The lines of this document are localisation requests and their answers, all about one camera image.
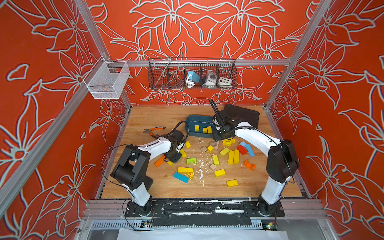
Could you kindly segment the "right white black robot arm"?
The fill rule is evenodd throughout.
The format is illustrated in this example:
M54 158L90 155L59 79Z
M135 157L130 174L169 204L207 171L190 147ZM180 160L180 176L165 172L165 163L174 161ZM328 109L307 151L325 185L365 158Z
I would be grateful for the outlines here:
M270 216L277 210L285 186L300 166L293 142L273 138L239 117L224 118L216 113L212 122L216 127L216 141L238 137L267 156L266 171L269 177L258 197L257 210L262 216Z

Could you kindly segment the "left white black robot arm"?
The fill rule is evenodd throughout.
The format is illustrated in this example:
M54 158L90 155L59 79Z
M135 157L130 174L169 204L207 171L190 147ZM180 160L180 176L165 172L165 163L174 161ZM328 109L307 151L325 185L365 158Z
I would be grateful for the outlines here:
M187 139L188 135L173 130L145 145L128 144L112 170L111 177L127 189L136 206L148 208L152 200L148 189L153 184L153 180L147 176L150 161L164 155L166 160L177 163L182 157L181 150Z

